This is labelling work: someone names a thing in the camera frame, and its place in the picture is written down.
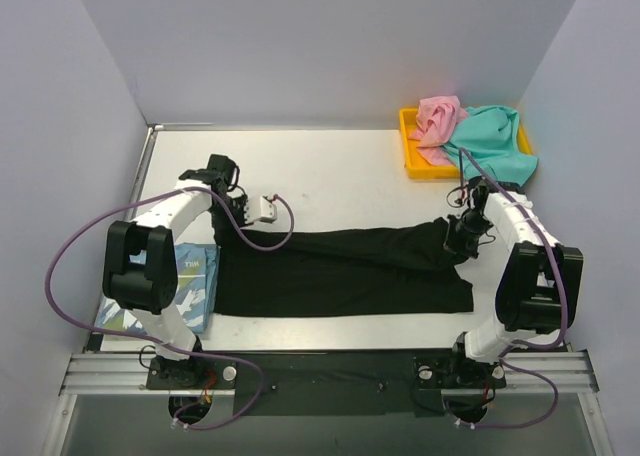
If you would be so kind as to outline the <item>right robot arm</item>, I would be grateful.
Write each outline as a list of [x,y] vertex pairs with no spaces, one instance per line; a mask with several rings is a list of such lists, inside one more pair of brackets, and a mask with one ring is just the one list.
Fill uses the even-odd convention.
[[480,238],[494,229],[509,252],[493,315],[460,334],[446,361],[450,380],[469,385],[511,349],[548,350],[563,342],[575,320],[584,256],[546,230],[518,184],[474,177],[462,190],[462,212],[448,217],[444,250],[475,259]]

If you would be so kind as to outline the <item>black t shirt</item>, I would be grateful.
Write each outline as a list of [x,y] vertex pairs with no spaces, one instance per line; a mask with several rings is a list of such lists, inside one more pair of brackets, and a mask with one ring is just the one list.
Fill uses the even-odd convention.
[[214,310],[319,318],[473,311],[472,285],[444,248],[442,218],[404,228],[295,233],[218,228]]

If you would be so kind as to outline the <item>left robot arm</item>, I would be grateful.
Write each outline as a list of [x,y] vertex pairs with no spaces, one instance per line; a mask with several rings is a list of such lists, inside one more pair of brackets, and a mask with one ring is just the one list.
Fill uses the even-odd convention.
[[246,196],[231,198],[240,170],[227,156],[212,155],[203,169],[182,173],[175,194],[151,204],[131,221],[116,221],[107,231],[102,288],[106,297],[129,311],[154,339],[157,371],[184,388],[199,385],[206,363],[196,334],[174,303],[178,267],[174,240],[205,212],[231,211],[243,223]]

